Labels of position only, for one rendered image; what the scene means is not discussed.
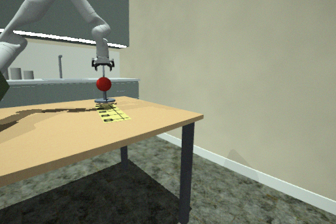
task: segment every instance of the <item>gray carpet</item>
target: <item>gray carpet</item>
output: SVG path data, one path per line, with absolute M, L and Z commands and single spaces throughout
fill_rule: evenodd
M 0 224 L 177 224 L 180 148 L 158 137 L 0 187 Z M 336 223 L 336 216 L 193 155 L 190 222 Z

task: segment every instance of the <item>round stand base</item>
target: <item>round stand base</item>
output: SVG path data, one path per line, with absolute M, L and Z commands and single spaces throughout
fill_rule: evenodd
M 95 103 L 113 103 L 114 101 L 116 101 L 116 99 L 113 99 L 113 98 L 107 98 L 107 99 L 99 98 L 99 99 L 95 100 Z

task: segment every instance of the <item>wooden tabletop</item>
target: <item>wooden tabletop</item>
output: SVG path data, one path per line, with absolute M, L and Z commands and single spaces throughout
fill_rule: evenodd
M 202 120 L 204 115 L 114 97 L 131 119 L 104 123 L 94 100 L 0 109 L 0 187 Z

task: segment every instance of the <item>white baseboard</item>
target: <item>white baseboard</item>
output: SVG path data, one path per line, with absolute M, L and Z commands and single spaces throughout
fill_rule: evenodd
M 158 137 L 181 147 L 182 141 L 179 138 L 168 135 L 167 133 L 160 134 L 158 135 Z M 193 146 L 193 152 L 200 157 L 208 159 L 209 161 L 226 167 L 243 176 L 251 178 L 263 185 L 276 189 L 277 191 L 281 191 L 282 193 L 285 193 L 296 199 L 302 200 L 303 202 L 311 204 L 319 209 L 336 215 L 336 201 L 334 200 L 325 198 L 311 191 L 307 191 L 306 189 L 300 188 L 296 185 L 289 184 L 285 181 L 279 180 L 278 178 L 274 178 L 270 175 L 254 170 L 253 168 L 246 167 L 240 163 L 234 162 L 230 159 L 204 150 L 203 148 L 200 148 L 196 145 Z

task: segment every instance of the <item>beige wall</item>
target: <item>beige wall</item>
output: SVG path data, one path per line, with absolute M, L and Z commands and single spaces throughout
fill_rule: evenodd
M 336 200 L 335 3 L 129 0 L 120 76 L 204 114 L 196 146 Z

